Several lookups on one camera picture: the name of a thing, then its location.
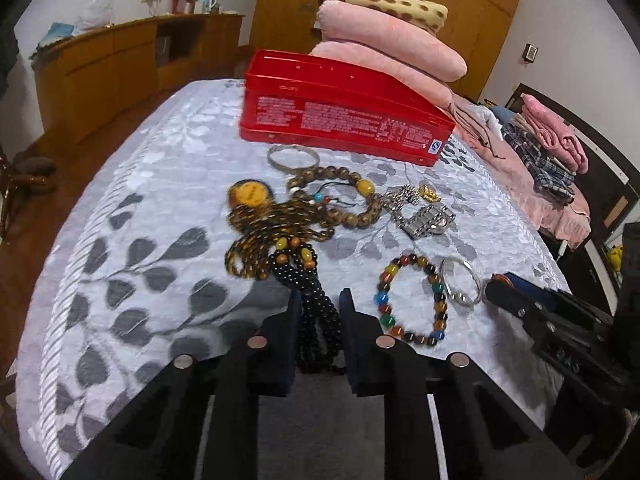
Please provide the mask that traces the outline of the thin silver bangle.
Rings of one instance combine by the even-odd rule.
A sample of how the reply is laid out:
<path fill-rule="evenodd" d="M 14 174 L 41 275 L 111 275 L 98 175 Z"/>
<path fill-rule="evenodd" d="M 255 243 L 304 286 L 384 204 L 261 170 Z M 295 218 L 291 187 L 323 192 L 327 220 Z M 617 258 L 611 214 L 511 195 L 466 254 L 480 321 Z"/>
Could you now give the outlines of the thin silver bangle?
<path fill-rule="evenodd" d="M 483 281 L 471 263 L 454 256 L 445 257 L 439 265 L 439 273 L 450 301 L 466 308 L 480 303 Z"/>

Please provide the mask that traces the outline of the silver metal watch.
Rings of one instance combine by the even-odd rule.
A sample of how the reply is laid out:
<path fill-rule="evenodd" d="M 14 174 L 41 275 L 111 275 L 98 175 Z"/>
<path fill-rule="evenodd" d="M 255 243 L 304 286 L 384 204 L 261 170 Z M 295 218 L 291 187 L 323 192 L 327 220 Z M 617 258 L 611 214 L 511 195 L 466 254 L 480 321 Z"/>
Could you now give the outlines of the silver metal watch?
<path fill-rule="evenodd" d="M 413 240 L 442 235 L 454 223 L 456 215 L 445 205 L 431 203 L 401 222 L 401 229 Z"/>

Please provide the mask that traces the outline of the small gold charm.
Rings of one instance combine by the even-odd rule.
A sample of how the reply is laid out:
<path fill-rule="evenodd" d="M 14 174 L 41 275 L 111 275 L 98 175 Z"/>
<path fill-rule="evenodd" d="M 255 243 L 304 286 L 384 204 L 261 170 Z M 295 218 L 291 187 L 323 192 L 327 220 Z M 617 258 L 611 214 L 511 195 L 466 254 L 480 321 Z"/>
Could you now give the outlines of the small gold charm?
<path fill-rule="evenodd" d="M 416 192 L 418 192 L 422 200 L 426 200 L 429 203 L 438 203 L 442 200 L 434 188 L 428 185 L 420 185 Z"/>

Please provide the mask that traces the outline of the pink bed sheet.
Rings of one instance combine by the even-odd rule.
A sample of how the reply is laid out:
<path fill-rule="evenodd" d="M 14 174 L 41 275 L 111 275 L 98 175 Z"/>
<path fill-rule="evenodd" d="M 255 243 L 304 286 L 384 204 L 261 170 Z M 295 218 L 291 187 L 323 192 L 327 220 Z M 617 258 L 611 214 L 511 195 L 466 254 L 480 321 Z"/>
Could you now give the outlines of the pink bed sheet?
<path fill-rule="evenodd" d="M 536 138 L 521 111 L 507 110 L 506 120 L 501 120 L 491 108 L 475 105 L 454 94 L 448 112 L 456 122 L 454 133 L 484 160 L 492 176 L 518 204 L 534 228 L 543 230 L 556 240 L 565 240 L 570 248 L 580 246 L 591 231 L 588 203 L 575 184 L 576 178 L 583 174 L 574 174 L 572 189 L 575 199 L 564 207 L 534 189 L 532 176 L 502 136 L 502 127 L 510 122 Z"/>

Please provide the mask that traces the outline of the folded plaid clothing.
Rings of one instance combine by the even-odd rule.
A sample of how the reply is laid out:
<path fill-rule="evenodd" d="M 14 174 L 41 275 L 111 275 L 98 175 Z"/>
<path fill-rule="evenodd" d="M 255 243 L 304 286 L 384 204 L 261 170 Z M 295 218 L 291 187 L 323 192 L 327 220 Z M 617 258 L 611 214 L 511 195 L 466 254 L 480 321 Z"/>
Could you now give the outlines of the folded plaid clothing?
<path fill-rule="evenodd" d="M 502 127 L 502 136 L 532 176 L 538 193 L 562 207 L 574 202 L 574 174 L 543 148 L 534 136 L 510 122 Z"/>

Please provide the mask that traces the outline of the dark bed headboard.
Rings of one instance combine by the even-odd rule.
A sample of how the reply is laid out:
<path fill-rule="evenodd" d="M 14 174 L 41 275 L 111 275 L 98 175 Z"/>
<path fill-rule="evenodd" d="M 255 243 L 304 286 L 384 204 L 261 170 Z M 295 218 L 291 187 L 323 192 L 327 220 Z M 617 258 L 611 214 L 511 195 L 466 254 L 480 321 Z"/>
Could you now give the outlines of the dark bed headboard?
<path fill-rule="evenodd" d="M 624 226 L 639 220 L 639 171 L 582 118 L 526 84 L 518 85 L 506 102 L 506 108 L 514 112 L 520 110 L 523 94 L 534 96 L 573 127 L 589 160 L 588 172 L 576 178 L 578 190 L 590 210 L 589 236 L 580 246 L 566 252 L 560 252 L 560 244 L 549 235 L 544 234 L 542 239 L 558 257 L 558 266 L 570 291 L 576 297 L 614 313 L 622 276 L 608 260 L 608 251 L 623 243 Z"/>

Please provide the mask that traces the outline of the folded pink clothing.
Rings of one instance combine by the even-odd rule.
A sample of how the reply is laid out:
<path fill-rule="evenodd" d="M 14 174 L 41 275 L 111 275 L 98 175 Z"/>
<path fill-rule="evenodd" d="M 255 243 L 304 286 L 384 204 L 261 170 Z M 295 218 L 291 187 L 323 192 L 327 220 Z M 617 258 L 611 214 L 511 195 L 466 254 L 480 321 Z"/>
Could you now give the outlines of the folded pink clothing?
<path fill-rule="evenodd" d="M 572 128 L 534 96 L 523 93 L 521 98 L 521 115 L 533 128 L 540 145 L 573 174 L 586 174 L 589 159 Z"/>

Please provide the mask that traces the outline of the white leaf-pattern table cover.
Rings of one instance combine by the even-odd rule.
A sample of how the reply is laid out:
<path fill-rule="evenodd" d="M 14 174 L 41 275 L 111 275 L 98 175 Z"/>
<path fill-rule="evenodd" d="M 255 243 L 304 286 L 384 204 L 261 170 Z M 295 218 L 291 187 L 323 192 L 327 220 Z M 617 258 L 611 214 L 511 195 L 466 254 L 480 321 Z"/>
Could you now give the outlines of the white leaf-pattern table cover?
<path fill-rule="evenodd" d="M 17 356 L 21 445 L 56 479 L 169 361 L 226 352 L 286 305 L 275 280 L 230 275 L 236 239 L 228 191 L 242 180 L 285 200 L 285 175 L 266 144 L 239 134 L 244 84 L 188 84 L 104 164 L 58 233 L 38 278 Z M 432 168 L 358 153 L 320 152 L 322 165 L 355 171 L 380 191 L 431 185 L 456 215 L 442 235 L 410 238 L 383 216 L 337 229 L 316 247 L 326 293 L 344 288 L 374 313 L 378 276 L 393 258 L 454 256 L 481 280 L 512 272 L 542 287 L 566 279 L 549 249 L 484 164 L 451 138 Z"/>

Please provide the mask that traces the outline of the lower pink folded quilt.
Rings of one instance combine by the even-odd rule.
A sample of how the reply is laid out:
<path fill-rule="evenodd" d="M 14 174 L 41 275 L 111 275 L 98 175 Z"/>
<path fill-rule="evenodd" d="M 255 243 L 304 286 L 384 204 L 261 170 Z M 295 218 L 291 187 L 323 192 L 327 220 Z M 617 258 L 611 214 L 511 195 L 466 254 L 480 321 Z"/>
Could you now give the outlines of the lower pink folded quilt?
<path fill-rule="evenodd" d="M 362 44 L 321 41 L 311 50 L 310 54 L 390 75 L 443 110 L 448 110 L 454 99 L 452 91 L 435 78 Z"/>

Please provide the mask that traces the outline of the pink folded quilt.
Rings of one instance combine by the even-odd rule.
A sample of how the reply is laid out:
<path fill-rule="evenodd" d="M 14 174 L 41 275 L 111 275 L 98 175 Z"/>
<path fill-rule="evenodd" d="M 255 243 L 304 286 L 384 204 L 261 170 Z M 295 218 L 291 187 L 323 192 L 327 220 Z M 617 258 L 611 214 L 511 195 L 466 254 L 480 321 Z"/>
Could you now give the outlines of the pink folded quilt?
<path fill-rule="evenodd" d="M 429 32 L 400 18 L 340 0 L 317 12 L 324 40 L 363 44 L 445 82 L 468 72 L 464 58 Z"/>
<path fill-rule="evenodd" d="M 390 75 L 443 110 L 448 110 L 454 99 L 452 91 L 435 78 L 362 44 L 321 41 L 311 50 L 310 54 Z"/>

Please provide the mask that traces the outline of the red tin box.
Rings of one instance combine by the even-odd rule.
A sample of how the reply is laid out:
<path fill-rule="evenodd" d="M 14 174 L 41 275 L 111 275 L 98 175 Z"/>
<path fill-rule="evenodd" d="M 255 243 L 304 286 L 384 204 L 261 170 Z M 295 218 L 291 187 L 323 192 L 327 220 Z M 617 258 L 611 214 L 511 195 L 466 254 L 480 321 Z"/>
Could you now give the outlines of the red tin box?
<path fill-rule="evenodd" d="M 454 121 L 398 79 L 330 58 L 259 50 L 245 77 L 240 136 L 431 167 Z"/>

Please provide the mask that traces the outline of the wooden stool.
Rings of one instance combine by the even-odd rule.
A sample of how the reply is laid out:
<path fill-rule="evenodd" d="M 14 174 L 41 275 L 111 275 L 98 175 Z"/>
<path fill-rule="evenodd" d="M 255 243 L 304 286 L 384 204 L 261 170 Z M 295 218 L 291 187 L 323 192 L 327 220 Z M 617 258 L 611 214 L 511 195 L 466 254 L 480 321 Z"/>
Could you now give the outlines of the wooden stool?
<path fill-rule="evenodd" d="M 52 188 L 51 176 L 56 170 L 54 161 L 47 157 L 17 154 L 11 162 L 1 151 L 1 239 L 9 231 L 10 217 L 18 191 L 47 192 Z"/>

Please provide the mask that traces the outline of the yellow brown-spotted blanket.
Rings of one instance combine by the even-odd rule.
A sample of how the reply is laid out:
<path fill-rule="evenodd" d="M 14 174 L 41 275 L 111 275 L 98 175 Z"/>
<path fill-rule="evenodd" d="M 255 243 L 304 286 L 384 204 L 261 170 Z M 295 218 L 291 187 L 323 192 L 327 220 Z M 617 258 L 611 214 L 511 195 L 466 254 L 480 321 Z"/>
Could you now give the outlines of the yellow brown-spotted blanket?
<path fill-rule="evenodd" d="M 344 0 L 356 6 L 377 10 L 416 25 L 436 35 L 445 25 L 448 8 L 427 0 Z"/>

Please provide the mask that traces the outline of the wooden sideboard cabinet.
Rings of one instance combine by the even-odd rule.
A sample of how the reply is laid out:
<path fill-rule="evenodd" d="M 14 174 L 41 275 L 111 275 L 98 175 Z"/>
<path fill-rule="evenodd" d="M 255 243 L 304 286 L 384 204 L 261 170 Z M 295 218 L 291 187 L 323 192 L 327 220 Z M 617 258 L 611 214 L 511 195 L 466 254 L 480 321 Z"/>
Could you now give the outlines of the wooden sideboard cabinet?
<path fill-rule="evenodd" d="M 77 144 L 125 110 L 233 75 L 244 16 L 144 18 L 66 38 L 32 60 L 43 139 Z"/>

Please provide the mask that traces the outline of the upper pink folded quilt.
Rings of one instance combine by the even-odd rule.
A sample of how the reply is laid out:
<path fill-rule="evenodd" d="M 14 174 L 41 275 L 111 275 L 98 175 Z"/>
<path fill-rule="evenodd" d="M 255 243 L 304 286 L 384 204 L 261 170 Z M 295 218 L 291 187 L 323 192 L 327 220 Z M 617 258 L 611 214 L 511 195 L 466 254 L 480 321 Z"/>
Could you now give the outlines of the upper pink folded quilt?
<path fill-rule="evenodd" d="M 317 12 L 324 40 L 363 44 L 445 82 L 468 72 L 464 58 L 429 32 L 400 18 L 340 0 Z"/>

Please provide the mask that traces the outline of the blue white kettle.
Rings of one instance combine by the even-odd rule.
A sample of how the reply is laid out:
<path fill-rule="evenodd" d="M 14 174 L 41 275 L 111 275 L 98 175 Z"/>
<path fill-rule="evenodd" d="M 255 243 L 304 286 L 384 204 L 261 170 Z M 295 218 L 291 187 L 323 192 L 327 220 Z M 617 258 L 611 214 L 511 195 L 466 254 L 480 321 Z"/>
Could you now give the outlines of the blue white kettle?
<path fill-rule="evenodd" d="M 218 6 L 217 0 L 195 0 L 195 14 L 211 14 L 215 13 Z"/>

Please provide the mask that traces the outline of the white plastic bag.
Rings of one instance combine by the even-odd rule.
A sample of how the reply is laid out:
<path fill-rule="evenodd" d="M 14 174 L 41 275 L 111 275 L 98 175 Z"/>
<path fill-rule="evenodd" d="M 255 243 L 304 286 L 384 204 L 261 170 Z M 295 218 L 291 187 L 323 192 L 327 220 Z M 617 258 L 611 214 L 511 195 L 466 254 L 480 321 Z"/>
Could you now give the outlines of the white plastic bag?
<path fill-rule="evenodd" d="M 85 34 L 113 24 L 114 0 L 92 0 L 76 18 L 74 33 Z"/>

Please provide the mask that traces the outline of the blue cloth on sideboard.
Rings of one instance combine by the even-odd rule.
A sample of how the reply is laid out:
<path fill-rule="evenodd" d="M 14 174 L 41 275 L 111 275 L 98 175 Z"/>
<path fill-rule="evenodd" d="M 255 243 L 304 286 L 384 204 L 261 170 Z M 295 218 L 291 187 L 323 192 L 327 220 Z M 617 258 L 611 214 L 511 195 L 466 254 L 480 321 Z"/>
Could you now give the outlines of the blue cloth on sideboard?
<path fill-rule="evenodd" d="M 74 36 L 75 26 L 72 24 L 53 23 L 44 37 L 38 42 L 36 50 L 42 50 L 51 47 L 59 41 L 72 38 Z"/>

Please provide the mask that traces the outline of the wall switch panel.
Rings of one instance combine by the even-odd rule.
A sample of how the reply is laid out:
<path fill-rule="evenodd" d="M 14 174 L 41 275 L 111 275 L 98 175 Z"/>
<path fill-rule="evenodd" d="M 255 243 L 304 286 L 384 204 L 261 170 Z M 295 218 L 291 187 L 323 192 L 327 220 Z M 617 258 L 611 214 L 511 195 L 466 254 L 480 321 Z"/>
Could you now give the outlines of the wall switch panel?
<path fill-rule="evenodd" d="M 533 64 L 538 54 L 538 48 L 533 44 L 526 44 L 522 52 L 522 60 L 526 64 Z"/>

